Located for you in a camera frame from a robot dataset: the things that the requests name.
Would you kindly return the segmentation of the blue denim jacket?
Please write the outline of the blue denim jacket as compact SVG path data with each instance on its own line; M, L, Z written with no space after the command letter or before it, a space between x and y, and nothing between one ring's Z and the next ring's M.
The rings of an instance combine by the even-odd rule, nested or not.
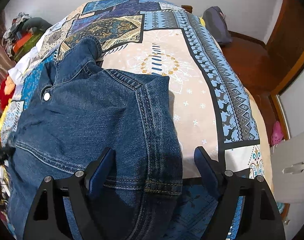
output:
M169 111L169 77L97 65L99 41L84 37L41 71L8 143L8 217L18 239L46 176L67 178L110 147L116 157L92 217L106 239L161 239L182 190L181 150Z

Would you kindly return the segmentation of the clothes pile in corner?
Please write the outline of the clothes pile in corner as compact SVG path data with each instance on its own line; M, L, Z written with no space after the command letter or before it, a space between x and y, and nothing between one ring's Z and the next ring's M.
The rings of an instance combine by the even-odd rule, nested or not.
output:
M12 25L2 37L2 46L8 57L18 62L32 47L36 45L41 36L52 25L40 17L31 17L20 12L12 20Z

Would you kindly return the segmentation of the pink spotted cloth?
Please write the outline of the pink spotted cloth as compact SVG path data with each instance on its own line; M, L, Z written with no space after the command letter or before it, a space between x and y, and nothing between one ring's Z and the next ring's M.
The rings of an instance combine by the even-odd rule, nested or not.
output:
M279 121L276 121L273 125L273 131L272 131L272 136L270 139L271 145L277 145L283 140L283 132L282 132L282 127Z

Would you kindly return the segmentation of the blue patchwork bed cover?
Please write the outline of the blue patchwork bed cover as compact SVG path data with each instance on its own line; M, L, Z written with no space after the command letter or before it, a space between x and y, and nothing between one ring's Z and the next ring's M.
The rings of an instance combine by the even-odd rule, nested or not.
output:
M51 26L36 43L16 85L1 130L2 143L18 127L45 64L60 60L91 34L103 48L104 68L169 77L169 103L182 151L183 177L199 172L192 151L202 146L227 167L273 184L266 127L250 92L228 64L219 45L197 16L162 0L99 0L81 5Z

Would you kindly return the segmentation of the red plush toy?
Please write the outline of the red plush toy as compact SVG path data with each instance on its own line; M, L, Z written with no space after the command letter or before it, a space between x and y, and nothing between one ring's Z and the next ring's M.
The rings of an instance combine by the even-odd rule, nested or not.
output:
M15 91L15 83L12 78L7 75L6 79L0 85L0 108L4 110L12 98Z

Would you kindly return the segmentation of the white folded shirt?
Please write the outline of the white folded shirt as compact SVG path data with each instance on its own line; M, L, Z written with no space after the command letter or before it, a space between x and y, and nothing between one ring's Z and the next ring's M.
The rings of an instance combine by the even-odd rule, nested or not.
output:
M8 75L12 79L15 85L20 85L22 83L23 75L29 67L32 59L38 54L38 49L36 46L32 47L31 50L26 53L16 65L8 70Z

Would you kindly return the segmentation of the brown wooden door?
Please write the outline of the brown wooden door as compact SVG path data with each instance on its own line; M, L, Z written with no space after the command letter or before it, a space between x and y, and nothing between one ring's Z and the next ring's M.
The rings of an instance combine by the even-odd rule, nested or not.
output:
M267 43L236 34L223 54L251 93L263 116L268 137L276 121L283 122L276 93L304 67L304 6L300 0L282 0Z

